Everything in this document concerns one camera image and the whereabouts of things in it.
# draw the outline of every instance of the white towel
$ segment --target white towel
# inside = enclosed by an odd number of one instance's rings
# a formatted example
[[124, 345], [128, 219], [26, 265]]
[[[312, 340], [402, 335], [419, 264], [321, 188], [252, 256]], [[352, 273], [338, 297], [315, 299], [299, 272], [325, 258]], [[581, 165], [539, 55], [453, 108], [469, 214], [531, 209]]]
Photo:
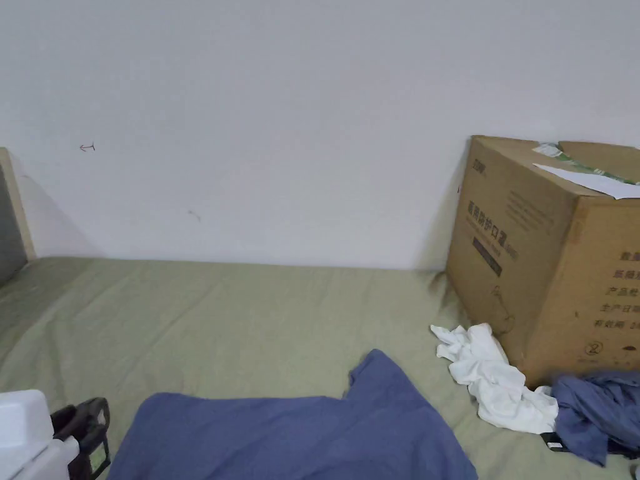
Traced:
[[550, 387], [532, 392], [524, 386], [525, 376], [509, 365], [502, 347], [482, 323], [466, 331], [461, 326], [447, 330], [431, 325], [442, 342], [436, 355], [450, 360], [451, 376], [468, 390], [479, 404], [478, 416], [497, 427], [544, 433], [554, 431], [558, 403]]

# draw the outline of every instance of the wooden headboard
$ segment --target wooden headboard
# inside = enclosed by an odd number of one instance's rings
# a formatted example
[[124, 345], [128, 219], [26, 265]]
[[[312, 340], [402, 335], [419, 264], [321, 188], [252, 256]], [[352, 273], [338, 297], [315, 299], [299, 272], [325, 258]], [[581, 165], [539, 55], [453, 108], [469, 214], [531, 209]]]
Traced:
[[0, 284], [34, 258], [11, 157], [0, 147]]

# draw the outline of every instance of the cardboard box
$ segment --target cardboard box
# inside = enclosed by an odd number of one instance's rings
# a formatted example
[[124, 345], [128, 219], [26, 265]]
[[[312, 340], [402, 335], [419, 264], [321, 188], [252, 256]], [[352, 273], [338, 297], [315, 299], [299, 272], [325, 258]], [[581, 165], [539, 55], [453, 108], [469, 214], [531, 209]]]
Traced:
[[640, 150], [473, 137], [447, 274], [535, 387], [555, 373], [640, 369], [640, 200], [615, 200], [534, 163], [640, 182]]

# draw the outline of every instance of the blue fabric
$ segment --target blue fabric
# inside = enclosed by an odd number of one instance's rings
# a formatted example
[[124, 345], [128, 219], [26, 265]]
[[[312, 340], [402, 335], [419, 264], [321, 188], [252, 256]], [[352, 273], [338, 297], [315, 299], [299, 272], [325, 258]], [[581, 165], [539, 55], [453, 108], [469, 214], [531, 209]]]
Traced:
[[640, 372], [561, 376], [552, 395], [559, 407], [556, 433], [577, 456], [604, 467], [609, 439], [640, 449]]
[[343, 399], [156, 394], [109, 479], [477, 478], [451, 429], [384, 353], [372, 350], [350, 384]]

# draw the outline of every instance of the bed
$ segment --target bed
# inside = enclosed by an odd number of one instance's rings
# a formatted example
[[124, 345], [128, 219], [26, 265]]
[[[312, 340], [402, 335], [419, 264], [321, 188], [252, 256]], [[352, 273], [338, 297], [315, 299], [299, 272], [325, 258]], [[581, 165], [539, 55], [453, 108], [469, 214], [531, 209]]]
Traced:
[[435, 356], [429, 325], [466, 323], [443, 273], [35, 259], [6, 151], [0, 159], [0, 278], [11, 277], [0, 288], [0, 391], [40, 389], [52, 410], [106, 397], [112, 450], [154, 392], [340, 397], [349, 370], [379, 348], [441, 413], [480, 478], [629, 477], [623, 458], [599, 468], [478, 418]]

